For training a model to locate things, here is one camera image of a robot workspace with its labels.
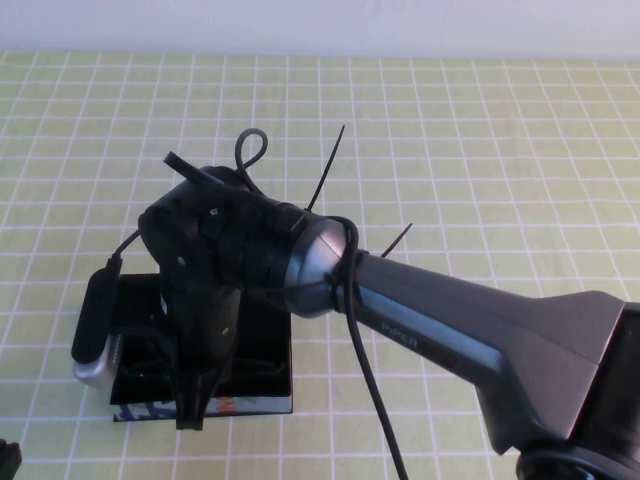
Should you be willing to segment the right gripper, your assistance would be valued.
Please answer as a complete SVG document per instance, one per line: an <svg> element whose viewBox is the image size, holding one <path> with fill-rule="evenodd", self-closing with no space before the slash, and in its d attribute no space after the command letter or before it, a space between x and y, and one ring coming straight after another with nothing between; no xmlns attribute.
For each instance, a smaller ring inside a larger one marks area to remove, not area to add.
<svg viewBox="0 0 640 480"><path fill-rule="evenodd" d="M241 293L230 287L202 291L166 288L167 320L178 334L178 371L172 379L176 429L202 430L206 410L221 379L220 368L236 345Z"/></svg>

